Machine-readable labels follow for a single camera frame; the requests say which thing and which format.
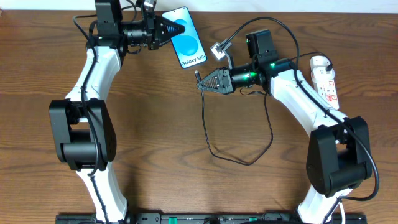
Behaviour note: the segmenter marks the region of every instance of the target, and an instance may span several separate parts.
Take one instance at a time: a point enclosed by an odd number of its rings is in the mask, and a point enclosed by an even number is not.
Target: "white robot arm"
[[[49,108],[57,156],[86,184],[96,207],[96,222],[119,223],[130,219],[127,200],[113,169],[116,134],[105,104],[124,57],[127,53],[134,54],[128,51],[128,46],[139,46],[141,50],[142,44],[156,50],[185,31],[183,25],[155,15],[156,0],[131,4],[141,8],[142,20],[122,22],[119,0],[95,1],[98,20],[92,25],[97,25],[98,34],[88,37],[84,33],[88,50],[83,71],[65,99],[54,100]],[[90,129],[73,130],[71,125],[79,122],[89,122]]]
[[[296,65],[290,59],[279,60],[269,30],[246,35],[253,61],[242,66],[234,66],[232,56],[227,51],[231,46],[229,40],[216,43],[211,49],[218,59],[227,56],[229,67],[216,69],[204,79],[196,71],[197,88],[227,95],[239,87],[260,85],[267,94],[287,107],[310,137],[306,168],[312,186],[303,203],[298,206],[298,215],[305,223],[321,223],[329,211],[335,209],[338,198],[348,195],[371,176],[370,158],[365,153],[366,148],[369,149],[366,122],[360,117],[349,119],[335,109],[332,105],[338,108],[338,104],[331,105],[321,97],[306,82],[300,70],[297,70],[295,76]],[[328,77],[330,81],[334,78],[331,62],[323,62],[324,70],[327,71],[325,73],[333,74],[333,77]],[[319,65],[323,64],[311,64],[313,70],[318,69],[316,66]],[[356,140],[347,135],[342,123],[355,134],[361,135],[365,148],[361,148]],[[335,144],[346,144],[347,148],[338,153]]]

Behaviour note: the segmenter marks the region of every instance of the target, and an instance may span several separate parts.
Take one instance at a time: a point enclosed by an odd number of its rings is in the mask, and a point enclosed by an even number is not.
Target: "smartphone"
[[[187,7],[163,13],[163,17],[185,27],[183,34],[172,37],[175,54],[182,68],[189,68],[207,61],[197,30]]]

